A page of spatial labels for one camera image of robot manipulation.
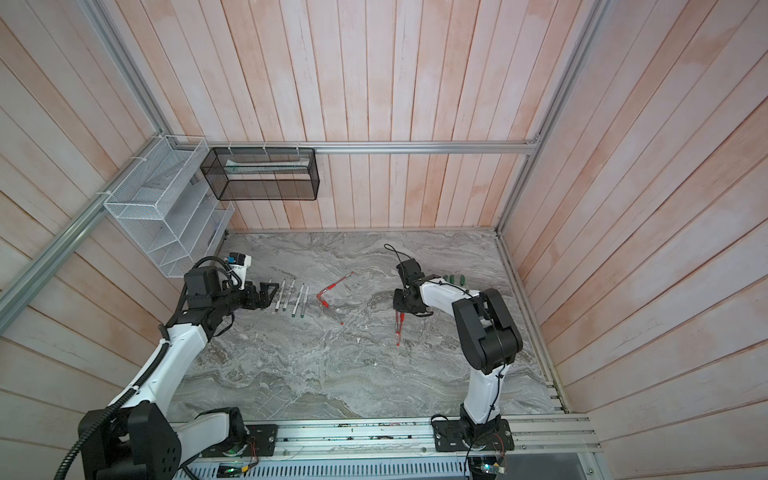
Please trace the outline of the brown cap marker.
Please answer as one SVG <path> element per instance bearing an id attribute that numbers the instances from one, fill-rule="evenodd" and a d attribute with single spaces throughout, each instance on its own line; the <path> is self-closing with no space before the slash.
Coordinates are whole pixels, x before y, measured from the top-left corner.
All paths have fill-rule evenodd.
<path id="1" fill-rule="evenodd" d="M 278 292 L 277 292 L 278 293 L 278 297 L 277 297 L 277 301 L 276 301 L 276 304 L 275 304 L 275 307 L 274 307 L 274 311 L 275 312 L 280 311 L 281 306 L 283 305 L 283 296 L 284 296 L 284 292 L 285 292 L 285 287 L 286 287 L 286 279 L 283 279 L 281 284 L 280 284 L 280 287 L 278 289 Z"/>

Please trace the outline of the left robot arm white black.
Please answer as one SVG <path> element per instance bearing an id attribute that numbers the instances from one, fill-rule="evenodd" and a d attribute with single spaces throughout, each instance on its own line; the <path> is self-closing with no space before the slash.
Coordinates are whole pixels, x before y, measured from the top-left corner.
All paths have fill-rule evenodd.
<path id="1" fill-rule="evenodd" d="M 87 479 L 171 479 L 211 447 L 234 454 L 249 447 L 249 431 L 236 407 L 205 411 L 180 427 L 166 414 L 194 360 L 227 331 L 223 320 L 271 305 L 278 284 L 254 285 L 246 278 L 250 264 L 250 256 L 232 252 L 193 265 L 153 354 L 105 408 L 82 418 L 56 478 L 65 478 L 81 459 Z"/>

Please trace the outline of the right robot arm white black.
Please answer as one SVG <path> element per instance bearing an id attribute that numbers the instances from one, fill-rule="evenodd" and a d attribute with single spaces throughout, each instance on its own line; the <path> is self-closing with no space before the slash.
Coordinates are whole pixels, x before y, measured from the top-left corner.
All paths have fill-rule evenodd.
<path id="1" fill-rule="evenodd" d="M 499 397 L 509 367 L 523 349 L 523 338 L 501 293 L 493 288 L 465 289 L 437 275 L 426 275 L 408 258 L 397 265 L 402 286 L 394 291 L 400 314 L 426 317 L 436 310 L 455 322 L 465 360 L 471 367 L 460 425 L 476 438 L 499 423 Z"/>

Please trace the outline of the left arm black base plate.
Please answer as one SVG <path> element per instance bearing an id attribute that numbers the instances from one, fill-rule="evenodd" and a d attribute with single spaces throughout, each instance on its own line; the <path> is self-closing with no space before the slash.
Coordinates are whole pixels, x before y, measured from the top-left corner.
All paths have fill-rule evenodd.
<path id="1" fill-rule="evenodd" d="M 277 424 L 246 424 L 247 437 L 237 441 L 233 446 L 225 447 L 217 444 L 204 450 L 202 458 L 235 458 L 252 459 L 271 457 L 274 455 L 277 434 Z"/>

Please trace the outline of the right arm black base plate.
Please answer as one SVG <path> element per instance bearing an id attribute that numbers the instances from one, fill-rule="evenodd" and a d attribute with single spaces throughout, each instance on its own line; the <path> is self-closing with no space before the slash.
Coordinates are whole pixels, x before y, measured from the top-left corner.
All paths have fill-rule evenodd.
<path id="1" fill-rule="evenodd" d="M 507 420 L 496 418 L 483 425 L 437 415 L 430 420 L 438 452 L 513 451 L 515 444 Z"/>

